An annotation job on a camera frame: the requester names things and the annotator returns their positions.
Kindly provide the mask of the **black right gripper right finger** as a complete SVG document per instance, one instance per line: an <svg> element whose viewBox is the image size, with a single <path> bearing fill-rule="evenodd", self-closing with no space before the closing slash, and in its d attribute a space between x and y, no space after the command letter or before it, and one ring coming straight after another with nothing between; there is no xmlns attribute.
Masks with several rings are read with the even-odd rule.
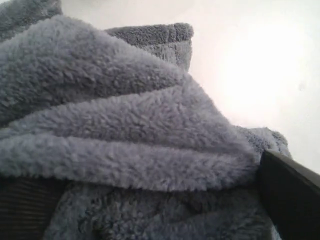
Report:
<svg viewBox="0 0 320 240"><path fill-rule="evenodd" d="M263 152L257 170L263 207L283 240L320 238L320 176L278 152Z"/></svg>

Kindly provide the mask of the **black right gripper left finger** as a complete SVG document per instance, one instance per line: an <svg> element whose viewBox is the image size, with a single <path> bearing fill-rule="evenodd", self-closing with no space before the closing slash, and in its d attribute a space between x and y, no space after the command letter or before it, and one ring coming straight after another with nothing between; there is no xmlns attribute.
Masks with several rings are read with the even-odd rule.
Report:
<svg viewBox="0 0 320 240"><path fill-rule="evenodd" d="M56 178L0 178L0 238L41 240L67 182Z"/></svg>

